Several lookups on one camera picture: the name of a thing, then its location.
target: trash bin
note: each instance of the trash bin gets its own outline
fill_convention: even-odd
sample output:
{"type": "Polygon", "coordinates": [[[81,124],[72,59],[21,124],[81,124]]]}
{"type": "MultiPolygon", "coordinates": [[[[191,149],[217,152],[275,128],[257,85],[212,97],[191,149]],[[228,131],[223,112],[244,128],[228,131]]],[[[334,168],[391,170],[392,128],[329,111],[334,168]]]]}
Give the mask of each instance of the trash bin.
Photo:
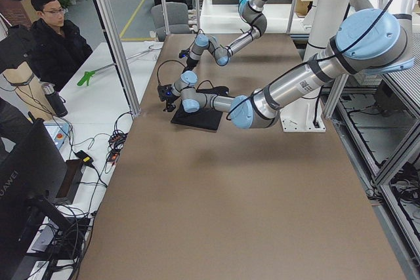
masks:
{"type": "Polygon", "coordinates": [[[0,0],[0,12],[13,26],[22,24],[30,28],[38,20],[31,0],[0,0]]]}

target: glasses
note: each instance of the glasses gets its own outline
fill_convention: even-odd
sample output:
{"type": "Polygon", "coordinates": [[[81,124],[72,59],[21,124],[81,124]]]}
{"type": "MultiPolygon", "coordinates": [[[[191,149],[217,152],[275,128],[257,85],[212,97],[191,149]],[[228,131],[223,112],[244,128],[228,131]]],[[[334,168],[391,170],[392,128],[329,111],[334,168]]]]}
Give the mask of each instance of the glasses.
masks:
{"type": "Polygon", "coordinates": [[[63,8],[59,8],[58,10],[43,11],[43,12],[51,13],[54,16],[58,16],[59,14],[64,14],[64,9],[63,8]]]}

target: brown table surface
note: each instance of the brown table surface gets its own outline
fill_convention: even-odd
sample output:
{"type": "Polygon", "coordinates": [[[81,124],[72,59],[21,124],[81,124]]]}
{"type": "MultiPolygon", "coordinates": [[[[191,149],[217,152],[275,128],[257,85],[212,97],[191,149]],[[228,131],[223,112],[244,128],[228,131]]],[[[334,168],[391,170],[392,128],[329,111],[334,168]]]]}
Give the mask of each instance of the brown table surface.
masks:
{"type": "MultiPolygon", "coordinates": [[[[156,65],[193,38],[168,36],[156,65]]],[[[266,34],[223,68],[205,52],[196,72],[248,95],[299,60],[288,36],[266,34]]],[[[405,279],[329,121],[326,133],[288,134],[240,130],[225,114],[217,132],[170,124],[156,68],[80,280],[405,279]]],[[[163,65],[161,82],[181,71],[163,65]]]]}

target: yellow floor line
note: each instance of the yellow floor line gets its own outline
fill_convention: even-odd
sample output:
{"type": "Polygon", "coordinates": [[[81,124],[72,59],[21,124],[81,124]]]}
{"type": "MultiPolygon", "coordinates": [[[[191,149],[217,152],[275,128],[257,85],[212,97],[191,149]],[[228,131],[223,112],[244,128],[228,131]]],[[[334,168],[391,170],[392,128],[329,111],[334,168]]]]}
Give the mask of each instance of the yellow floor line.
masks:
{"type": "Polygon", "coordinates": [[[154,41],[153,37],[138,37],[134,39],[121,39],[121,42],[141,42],[141,41],[154,41]]]}
{"type": "Polygon", "coordinates": [[[138,6],[137,6],[137,8],[136,8],[136,10],[133,12],[133,14],[131,15],[131,17],[130,17],[130,19],[129,19],[129,21],[127,22],[127,24],[125,25],[125,27],[123,28],[123,30],[121,31],[121,33],[119,34],[119,38],[122,38],[123,36],[124,36],[124,34],[125,34],[125,32],[127,31],[127,29],[129,28],[129,26],[130,26],[130,24],[131,24],[131,22],[133,22],[133,20],[134,20],[134,18],[135,18],[135,16],[136,16],[136,14],[137,14],[137,12],[140,10],[140,8],[143,6],[143,3],[145,2],[145,0],[142,0],[139,4],[138,4],[138,6]]]}

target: man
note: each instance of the man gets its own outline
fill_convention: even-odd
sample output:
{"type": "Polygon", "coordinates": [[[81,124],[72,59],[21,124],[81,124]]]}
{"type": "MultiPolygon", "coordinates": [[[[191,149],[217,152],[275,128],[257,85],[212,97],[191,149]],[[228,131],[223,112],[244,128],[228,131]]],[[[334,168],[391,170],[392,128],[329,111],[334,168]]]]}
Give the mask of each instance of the man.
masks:
{"type": "MultiPolygon", "coordinates": [[[[32,124],[26,119],[17,108],[0,98],[0,137],[7,138],[15,144],[19,143],[29,130],[32,124]]],[[[9,153],[0,138],[0,164],[7,158],[9,153]]]]}
{"type": "Polygon", "coordinates": [[[36,46],[30,66],[41,81],[60,91],[92,54],[92,48],[73,22],[64,19],[58,0],[31,0],[40,19],[31,27],[36,46]]]}

